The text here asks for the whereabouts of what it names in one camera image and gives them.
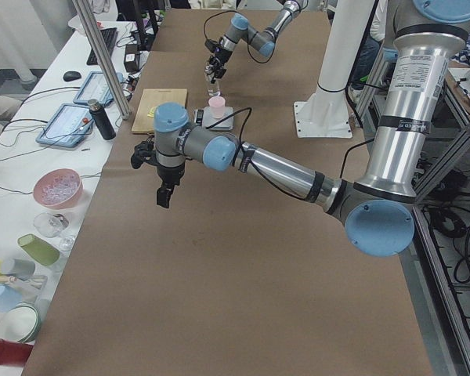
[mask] computer mouse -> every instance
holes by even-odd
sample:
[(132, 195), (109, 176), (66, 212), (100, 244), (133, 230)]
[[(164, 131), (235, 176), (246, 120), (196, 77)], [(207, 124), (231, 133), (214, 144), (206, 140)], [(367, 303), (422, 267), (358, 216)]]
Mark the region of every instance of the computer mouse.
[(65, 82), (70, 82), (70, 81), (74, 81), (74, 80), (78, 80), (79, 78), (81, 78), (81, 74), (80, 72), (77, 72), (75, 70), (69, 70), (68, 72), (66, 72), (64, 75), (63, 75), (63, 80)]

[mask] black bottle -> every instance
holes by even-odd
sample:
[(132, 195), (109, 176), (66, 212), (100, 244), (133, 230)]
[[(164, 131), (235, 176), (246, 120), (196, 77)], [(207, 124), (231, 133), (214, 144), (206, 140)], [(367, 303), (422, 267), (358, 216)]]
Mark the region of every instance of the black bottle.
[(94, 123), (99, 129), (99, 132), (101, 132), (101, 136), (104, 139), (113, 139), (116, 133), (113, 130), (113, 126), (110, 123), (110, 119), (108, 119), (104, 107), (101, 106), (101, 103), (99, 103), (97, 99), (89, 99), (87, 104), (89, 105), (89, 113), (92, 115), (92, 119), (94, 119)]

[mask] red cup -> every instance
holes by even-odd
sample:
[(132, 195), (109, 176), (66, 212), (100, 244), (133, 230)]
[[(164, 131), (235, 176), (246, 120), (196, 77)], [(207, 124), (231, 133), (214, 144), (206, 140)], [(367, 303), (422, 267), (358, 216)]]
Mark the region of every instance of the red cup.
[(24, 366), (32, 349), (33, 345), (9, 342), (0, 338), (0, 366)]

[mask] tablet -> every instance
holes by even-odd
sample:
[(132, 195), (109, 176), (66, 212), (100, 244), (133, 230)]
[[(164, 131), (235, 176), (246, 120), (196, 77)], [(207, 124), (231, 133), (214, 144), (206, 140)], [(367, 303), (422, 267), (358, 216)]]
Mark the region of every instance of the tablet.
[[(124, 81), (122, 73), (117, 73), (118, 81)], [(89, 99), (97, 99), (103, 106), (107, 106), (113, 100), (110, 87), (102, 72), (91, 72), (85, 79), (73, 99), (73, 103), (87, 106)]]
[(49, 120), (37, 136), (37, 143), (63, 147), (75, 147), (92, 127), (88, 107), (65, 103)]

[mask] white bowl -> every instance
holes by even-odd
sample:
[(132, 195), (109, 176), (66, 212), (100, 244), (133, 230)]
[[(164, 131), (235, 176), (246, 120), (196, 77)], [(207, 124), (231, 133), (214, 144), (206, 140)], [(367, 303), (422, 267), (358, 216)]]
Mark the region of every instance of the white bowl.
[(39, 329), (38, 312), (30, 305), (19, 305), (0, 319), (0, 338), (29, 342)]

